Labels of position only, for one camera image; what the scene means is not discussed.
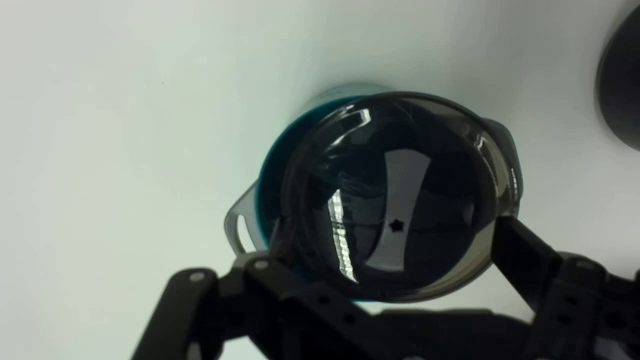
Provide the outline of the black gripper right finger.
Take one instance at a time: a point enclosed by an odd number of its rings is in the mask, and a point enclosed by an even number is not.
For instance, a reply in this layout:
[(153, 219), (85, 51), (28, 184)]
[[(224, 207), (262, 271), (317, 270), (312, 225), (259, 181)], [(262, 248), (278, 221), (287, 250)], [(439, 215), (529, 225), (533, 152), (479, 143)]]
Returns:
[(493, 262), (535, 311), (525, 360), (640, 360), (640, 279), (498, 217)]

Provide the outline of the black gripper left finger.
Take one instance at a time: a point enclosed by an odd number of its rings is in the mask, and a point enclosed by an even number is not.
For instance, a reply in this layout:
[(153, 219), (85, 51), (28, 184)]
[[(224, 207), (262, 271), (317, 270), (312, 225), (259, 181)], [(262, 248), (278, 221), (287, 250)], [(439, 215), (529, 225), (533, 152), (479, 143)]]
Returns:
[(230, 339), (248, 337), (268, 360), (375, 360), (371, 316), (326, 282), (304, 282), (306, 233), (272, 230), (268, 252), (176, 271), (131, 360), (221, 360)]

